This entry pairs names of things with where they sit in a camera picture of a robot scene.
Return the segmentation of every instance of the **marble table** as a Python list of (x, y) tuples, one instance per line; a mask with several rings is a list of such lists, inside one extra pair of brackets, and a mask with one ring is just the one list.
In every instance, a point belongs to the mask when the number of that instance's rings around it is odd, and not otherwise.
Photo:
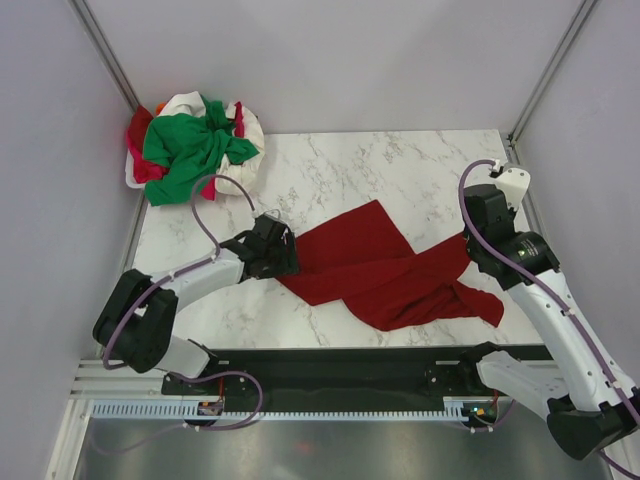
[[(378, 199), (416, 252), (462, 230), (456, 187), (465, 166), (505, 157), (495, 130), (270, 135), (266, 151), (252, 197), (263, 211), (279, 209), (296, 234)], [(476, 174), (470, 182), (480, 178)], [(253, 225), (243, 197), (200, 199), (198, 208), (219, 240)], [(527, 228), (522, 212), (517, 226)], [(149, 207), (134, 266), (152, 273), (210, 250), (188, 205)], [(461, 281), (502, 299), (499, 328), (459, 318), (380, 332), (341, 301), (310, 307), (276, 280), (250, 280), (181, 311), (174, 333), (213, 349), (541, 343), (519, 307), (474, 264)]]

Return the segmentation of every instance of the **white cloth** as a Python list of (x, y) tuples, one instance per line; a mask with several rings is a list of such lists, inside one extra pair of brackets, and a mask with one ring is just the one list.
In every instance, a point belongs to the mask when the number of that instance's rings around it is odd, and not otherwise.
[(191, 92), (174, 95), (158, 116), (177, 115), (178, 113), (186, 113), (192, 117), (204, 117), (207, 113), (207, 107), (204, 106), (200, 93)]
[[(227, 118), (235, 118), (236, 106), (235, 102), (230, 102), (225, 111)], [(242, 106), (242, 123), (244, 124), (244, 138), (253, 143), (258, 150), (258, 154), (246, 160), (241, 165), (232, 165), (229, 157), (222, 157), (222, 163), (218, 173), (226, 175), (236, 180), (248, 192), (250, 192), (258, 182), (258, 169), (264, 158), (264, 133), (262, 127), (251, 110), (244, 105)], [(233, 183), (227, 182), (221, 178), (216, 179), (216, 191), (226, 195), (242, 195), (242, 192)]]

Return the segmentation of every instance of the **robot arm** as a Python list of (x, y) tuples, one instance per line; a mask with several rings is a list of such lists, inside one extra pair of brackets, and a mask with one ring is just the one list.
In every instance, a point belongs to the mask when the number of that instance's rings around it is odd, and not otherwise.
[(113, 353), (138, 373), (158, 368), (189, 378), (200, 376), (210, 361), (209, 353), (172, 335), (176, 314), (211, 292), (250, 278), (298, 272), (293, 233), (284, 222), (267, 214), (256, 218), (252, 230), (220, 247), (217, 257), (214, 250), (174, 271), (144, 275), (134, 269), (123, 273), (94, 326), (93, 338), (107, 346), (134, 302), (168, 277), (169, 281), (155, 288), (126, 322)]
[[(569, 291), (559, 262), (544, 239), (534, 232), (516, 232), (513, 219), (529, 183), (516, 166), (495, 168), (495, 185), (464, 189), (464, 202), (482, 237), (511, 261), (547, 284), (575, 314), (585, 339), (557, 302), (538, 285), (496, 259), (465, 229), (467, 252), (480, 269), (500, 283), (529, 317), (556, 361), (561, 376), (525, 366), (497, 347), (480, 348), (475, 362), (479, 380), (511, 396), (547, 421), (559, 445), (582, 459), (637, 430), (618, 391), (640, 411), (640, 391), (606, 351)], [(588, 345), (592, 341), (613, 371), (612, 385)]]

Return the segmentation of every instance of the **red cloth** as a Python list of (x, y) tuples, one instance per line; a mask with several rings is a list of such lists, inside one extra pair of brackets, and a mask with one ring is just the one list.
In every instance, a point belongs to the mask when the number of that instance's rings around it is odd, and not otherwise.
[(204, 188), (200, 190), (200, 195), (202, 195), (207, 200), (216, 199), (216, 179), (215, 178), (212, 178), (209, 182), (207, 182)]
[(236, 129), (233, 131), (233, 136), (238, 138), (244, 138), (244, 117), (242, 115), (242, 103), (236, 102), (236, 116), (234, 118)]
[(134, 146), (129, 132), (125, 139), (133, 157), (133, 178), (137, 183), (147, 183), (149, 180), (159, 180), (165, 176), (169, 169), (142, 158), (142, 153)]
[(133, 157), (133, 178), (137, 183), (147, 183), (149, 180), (159, 180), (169, 171), (168, 168), (161, 167), (153, 162), (148, 162), (142, 158), (144, 147), (144, 137), (147, 134), (149, 124), (153, 116), (149, 111), (139, 106), (136, 113), (131, 117), (129, 128), (125, 135), (127, 148)]
[(378, 330), (502, 319), (500, 300), (457, 280), (470, 262), (461, 234), (416, 255), (377, 200), (301, 235), (296, 249), (300, 274), (279, 277), (284, 286), (309, 305), (342, 299)]

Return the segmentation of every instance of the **metal frame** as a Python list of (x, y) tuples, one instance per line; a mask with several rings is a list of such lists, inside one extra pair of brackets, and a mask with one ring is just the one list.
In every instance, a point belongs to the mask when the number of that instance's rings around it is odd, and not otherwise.
[[(242, 420), (251, 412), (223, 412), (216, 415), (203, 415), (198, 406), (202, 400), (188, 397), (181, 400), (94, 400), (91, 418), (125, 420)], [(205, 401), (215, 403), (215, 399)], [(373, 422), (465, 422), (469, 417), (462, 414), (464, 399), (444, 398), (442, 410), (415, 412), (261, 412), (255, 416), (260, 421), (373, 421)]]
[[(140, 104), (138, 97), (113, 53), (91, 8), (88, 6), (86, 0), (68, 0), (68, 2), (84, 26), (123, 98), (131, 110), (135, 110)], [(522, 132), (526, 128), (533, 112), (559, 67), (566, 59), (568, 51), (575, 44), (579, 33), (584, 29), (598, 3), (599, 0), (582, 1), (551, 59), (542, 72), (542, 75), (538, 79), (531, 95), (527, 99), (516, 124), (508, 134), (502, 135), (505, 151), (511, 162), (519, 165), (522, 164), (514, 146), (521, 137)], [(133, 264), (146, 206), (147, 203), (141, 195), (137, 204), (137, 216), (127, 241), (126, 254), (121, 264), (123, 271), (131, 268)], [(544, 225), (529, 194), (527, 194), (527, 197), (525, 197), (523, 201), (523, 208), (531, 228), (544, 235)], [(99, 356), (101, 352), (102, 347), (99, 347), (96, 352), (97, 356)], [(151, 371), (143, 375), (137, 374), (128, 368), (107, 372), (103, 369), (102, 362), (99, 360), (82, 361), (78, 367), (70, 399), (67, 403), (62, 425), (58, 432), (58, 437), (47, 469), (47, 480), (66, 480), (73, 478), (78, 461), (80, 460), (88, 422), (94, 412), (96, 403), (98, 403), (98, 405), (106, 405), (110, 400), (116, 399), (120, 401), (139, 402), (140, 405), (160, 405), (163, 402), (175, 403), (176, 401), (183, 401), (183, 397), (160, 395), (163, 378), (164, 374), (160, 371)], [(217, 397), (189, 397), (189, 400), (212, 400), (216, 398)], [(463, 399), (451, 398), (449, 400), (456, 402)], [(624, 439), (622, 442), (618, 442), (609, 447), (607, 453), (618, 463), (633, 469), (637, 466), (633, 465), (631, 461), (633, 456), (630, 452), (632, 452), (633, 449), (630, 447), (628, 441), (629, 439)], [(614, 478), (623, 478), (618, 476), (616, 472), (614, 472), (613, 475)]]
[(578, 7), (578, 10), (569, 22), (569, 26), (562, 35), (560, 43), (558, 43), (558, 46), (553, 52), (553, 55), (551, 55), (551, 58), (549, 59), (549, 62), (542, 72), (542, 75), (538, 79), (533, 92), (531, 92), (527, 103), (525, 103), (525, 106), (522, 109), (522, 112), (520, 113), (516, 124), (509, 133), (509, 141), (511, 143), (517, 142), (522, 135), (522, 132), (527, 126), (527, 123), (529, 123), (531, 115), (538, 106), (540, 99), (549, 87), (549, 84), (553, 80), (553, 77), (556, 75), (561, 64), (564, 62), (567, 53), (575, 44), (578, 35), (586, 25), (587, 20), (589, 19), (599, 2), (600, 0), (583, 0)]
[(93, 43), (94, 47), (98, 51), (102, 62), (105, 67), (107, 67), (107, 70), (113, 78), (113, 81), (116, 83), (118, 90), (120, 90), (120, 93), (127, 101), (131, 111), (134, 111), (138, 108), (138, 105), (140, 105), (138, 96), (127, 79), (120, 62), (118, 62), (118, 59), (113, 53), (113, 49), (109, 45), (102, 28), (100, 28), (100, 24), (96, 20), (93, 11), (89, 5), (87, 5), (85, 0), (68, 0), (68, 2), (71, 9), (80, 20), (80, 23), (84, 26), (91, 43)]

